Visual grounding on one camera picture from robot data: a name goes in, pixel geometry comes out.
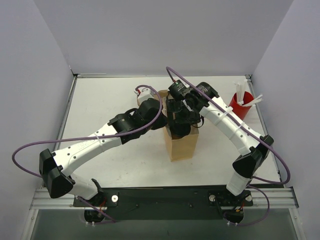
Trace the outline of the brown paper bag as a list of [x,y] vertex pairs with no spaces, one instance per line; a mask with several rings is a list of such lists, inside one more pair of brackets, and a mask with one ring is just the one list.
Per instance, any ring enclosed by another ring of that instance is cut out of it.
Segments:
[[[158,93],[163,104],[162,113],[167,117],[165,98],[168,96],[168,90],[160,90]],[[163,127],[163,135],[167,153],[172,162],[191,159],[193,157],[198,142],[199,128],[204,124],[202,117],[201,119],[202,121],[197,125],[190,125],[191,130],[189,135],[180,139],[172,139],[170,132],[170,126],[172,125],[168,125],[167,119],[167,125]]]

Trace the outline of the black coffee cup lid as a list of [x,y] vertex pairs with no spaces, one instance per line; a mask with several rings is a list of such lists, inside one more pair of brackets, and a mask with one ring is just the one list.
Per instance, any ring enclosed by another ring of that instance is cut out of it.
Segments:
[[189,124],[183,123],[183,124],[173,124],[169,127],[171,137],[172,139],[181,139],[191,132],[191,126]]

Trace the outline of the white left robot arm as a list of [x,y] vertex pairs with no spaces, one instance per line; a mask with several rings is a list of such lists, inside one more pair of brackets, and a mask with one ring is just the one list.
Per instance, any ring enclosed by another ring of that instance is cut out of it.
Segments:
[[138,139],[149,130],[164,127],[167,120],[162,109],[158,100],[149,98],[138,108],[116,115],[91,134],[89,140],[54,152],[43,150],[39,154],[39,173],[50,197],[56,199],[72,194],[82,197],[92,206],[100,204],[103,194],[98,181],[81,178],[74,171],[111,148]]

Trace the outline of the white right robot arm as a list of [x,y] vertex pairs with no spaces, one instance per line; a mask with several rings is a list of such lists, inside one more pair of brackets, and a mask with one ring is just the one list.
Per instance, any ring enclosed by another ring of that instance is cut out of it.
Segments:
[[191,126],[208,120],[234,144],[240,155],[232,164],[234,173],[226,188],[234,196],[240,195],[268,157],[274,139],[252,130],[206,82],[192,88],[175,81],[168,88],[165,104],[172,135],[182,138]]

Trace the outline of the red cylindrical holder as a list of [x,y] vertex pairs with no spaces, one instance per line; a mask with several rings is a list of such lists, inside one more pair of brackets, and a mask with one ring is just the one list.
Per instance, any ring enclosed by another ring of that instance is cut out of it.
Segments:
[[[254,97],[252,96],[252,94],[250,92],[245,92],[244,93],[244,97],[243,97],[243,101],[244,104],[248,104],[249,102],[251,102],[254,99]],[[231,98],[231,101],[228,105],[229,107],[232,107],[232,111],[241,119],[244,120],[244,118],[246,117],[247,113],[249,112],[249,110],[251,109],[252,106],[242,106],[239,105],[237,102],[237,94],[235,93],[233,95],[233,97]]]

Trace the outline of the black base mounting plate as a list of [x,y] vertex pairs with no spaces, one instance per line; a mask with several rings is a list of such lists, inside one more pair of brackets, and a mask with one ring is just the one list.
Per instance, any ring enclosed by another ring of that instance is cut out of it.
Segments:
[[104,196],[91,206],[117,221],[216,220],[223,208],[251,207],[251,192],[230,193],[225,185],[103,188]]

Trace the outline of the aluminium frame rail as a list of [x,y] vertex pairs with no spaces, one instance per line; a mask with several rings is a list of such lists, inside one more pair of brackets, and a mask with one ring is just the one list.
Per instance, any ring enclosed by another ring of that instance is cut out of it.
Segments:
[[[298,201],[292,188],[265,188],[261,191],[251,189],[253,207],[265,209],[269,199],[271,209],[293,209],[298,207]],[[31,210],[75,210],[74,196],[67,194],[60,198],[50,198],[46,189],[37,189],[34,193]]]

